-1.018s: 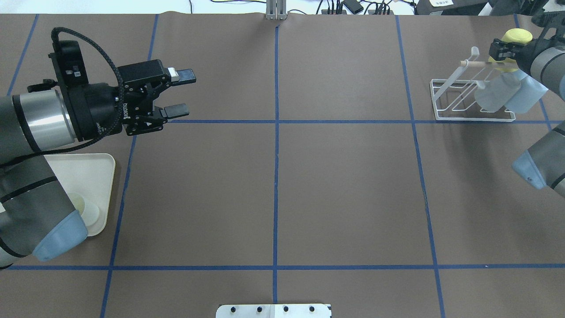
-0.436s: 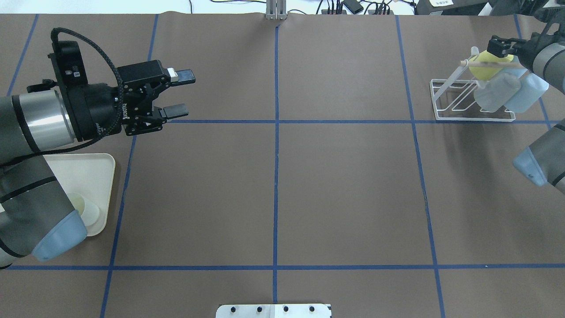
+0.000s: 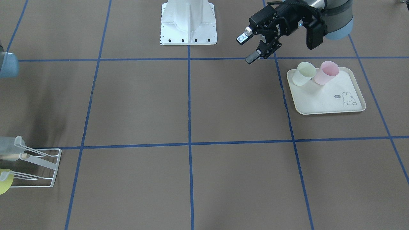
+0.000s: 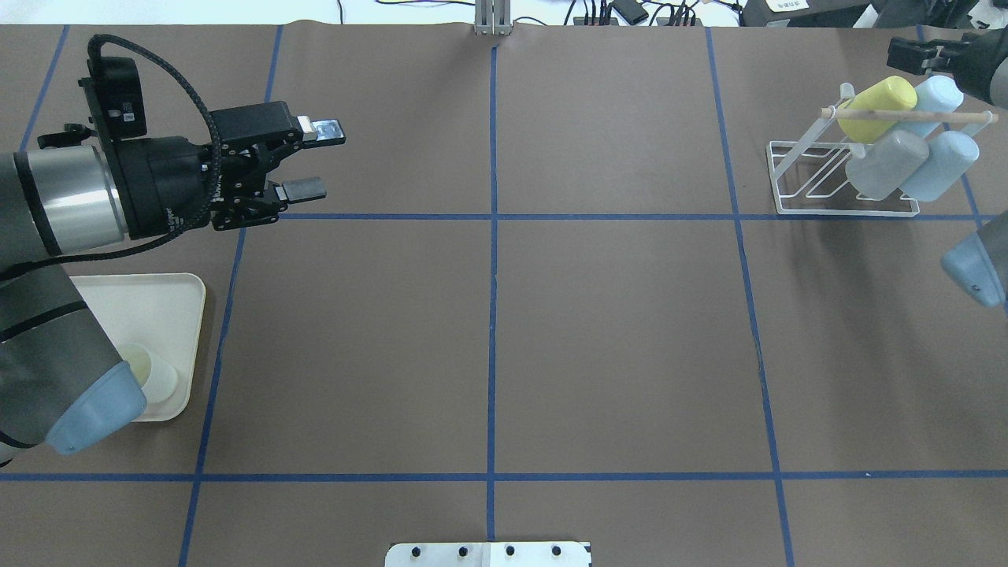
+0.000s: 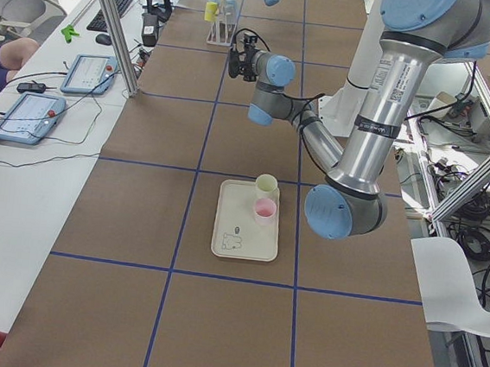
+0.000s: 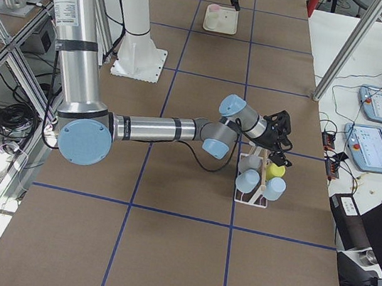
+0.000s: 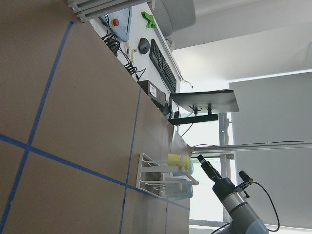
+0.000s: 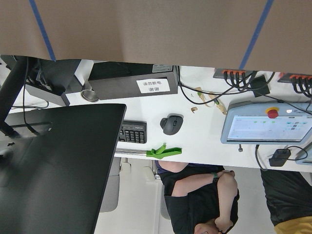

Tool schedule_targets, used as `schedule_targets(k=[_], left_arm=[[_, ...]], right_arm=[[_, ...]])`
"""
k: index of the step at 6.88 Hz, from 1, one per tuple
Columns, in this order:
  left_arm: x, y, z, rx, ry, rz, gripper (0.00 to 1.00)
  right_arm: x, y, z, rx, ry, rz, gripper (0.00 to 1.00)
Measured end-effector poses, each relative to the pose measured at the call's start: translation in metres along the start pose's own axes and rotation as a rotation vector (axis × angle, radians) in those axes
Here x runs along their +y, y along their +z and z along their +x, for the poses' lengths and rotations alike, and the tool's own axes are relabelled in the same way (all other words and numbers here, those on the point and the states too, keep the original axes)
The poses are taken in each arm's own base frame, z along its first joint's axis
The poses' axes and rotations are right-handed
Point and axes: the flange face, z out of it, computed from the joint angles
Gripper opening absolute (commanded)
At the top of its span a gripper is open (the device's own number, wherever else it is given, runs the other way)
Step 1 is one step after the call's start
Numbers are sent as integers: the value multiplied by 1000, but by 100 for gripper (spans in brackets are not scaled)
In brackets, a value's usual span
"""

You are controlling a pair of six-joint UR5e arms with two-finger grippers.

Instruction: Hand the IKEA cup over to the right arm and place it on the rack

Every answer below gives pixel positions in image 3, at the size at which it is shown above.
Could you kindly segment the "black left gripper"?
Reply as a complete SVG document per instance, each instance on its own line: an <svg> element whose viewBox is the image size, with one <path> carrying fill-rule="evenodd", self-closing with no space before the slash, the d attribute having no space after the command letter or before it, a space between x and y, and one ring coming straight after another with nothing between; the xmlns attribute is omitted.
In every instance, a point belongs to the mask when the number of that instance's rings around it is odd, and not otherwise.
<svg viewBox="0 0 409 230"><path fill-rule="evenodd" d="M292 32L305 23L320 19L320 9L307 3L305 0L272 1L249 18L249 27L236 38L239 45L245 44L254 35L264 35L278 39L282 35L291 35ZM275 53L282 43L272 41L265 43L259 41L259 45L253 53L245 58L248 64L257 59L269 58Z"/></svg>

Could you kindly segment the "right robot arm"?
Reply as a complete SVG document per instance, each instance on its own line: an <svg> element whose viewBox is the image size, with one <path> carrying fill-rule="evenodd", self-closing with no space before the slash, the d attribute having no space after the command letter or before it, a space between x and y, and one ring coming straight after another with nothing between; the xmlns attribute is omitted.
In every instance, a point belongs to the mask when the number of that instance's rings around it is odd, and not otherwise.
<svg viewBox="0 0 409 230"><path fill-rule="evenodd" d="M18 57L6 51L0 43L0 78L13 78L19 75Z"/></svg>

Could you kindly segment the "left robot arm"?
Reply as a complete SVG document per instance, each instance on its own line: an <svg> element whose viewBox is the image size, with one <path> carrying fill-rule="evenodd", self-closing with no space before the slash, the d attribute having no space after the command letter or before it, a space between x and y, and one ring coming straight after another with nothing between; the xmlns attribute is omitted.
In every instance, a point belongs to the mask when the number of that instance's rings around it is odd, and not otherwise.
<svg viewBox="0 0 409 230"><path fill-rule="evenodd" d="M298 28L306 29L306 45L312 50L325 38L339 40L348 36L354 24L352 0L281 0L268 2L249 18L249 25L237 37L240 45L260 35L256 50L245 58L248 64L269 58L281 46L279 39Z"/></svg>

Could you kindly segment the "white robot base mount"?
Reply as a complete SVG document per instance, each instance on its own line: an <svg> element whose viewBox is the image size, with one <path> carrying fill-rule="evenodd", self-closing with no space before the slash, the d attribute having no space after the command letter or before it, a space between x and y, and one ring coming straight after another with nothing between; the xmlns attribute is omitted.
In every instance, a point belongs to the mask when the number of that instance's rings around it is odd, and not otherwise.
<svg viewBox="0 0 409 230"><path fill-rule="evenodd" d="M160 45L215 45L215 6L207 0L168 0L161 7Z"/></svg>

